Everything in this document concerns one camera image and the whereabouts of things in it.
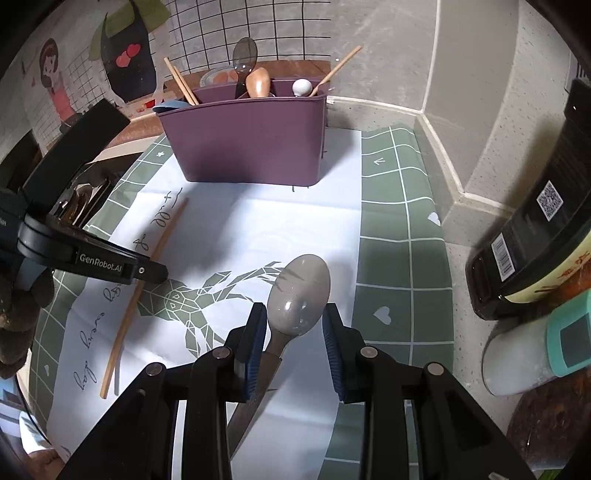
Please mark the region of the gloved left hand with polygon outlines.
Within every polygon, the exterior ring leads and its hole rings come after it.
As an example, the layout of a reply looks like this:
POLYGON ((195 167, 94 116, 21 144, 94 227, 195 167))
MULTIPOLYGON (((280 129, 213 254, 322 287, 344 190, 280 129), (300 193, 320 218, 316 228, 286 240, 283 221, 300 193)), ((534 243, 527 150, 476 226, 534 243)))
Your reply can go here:
POLYGON ((10 379, 20 370, 32 347, 40 311, 55 295, 53 272, 44 270, 27 291, 1 276, 0 374, 10 379))

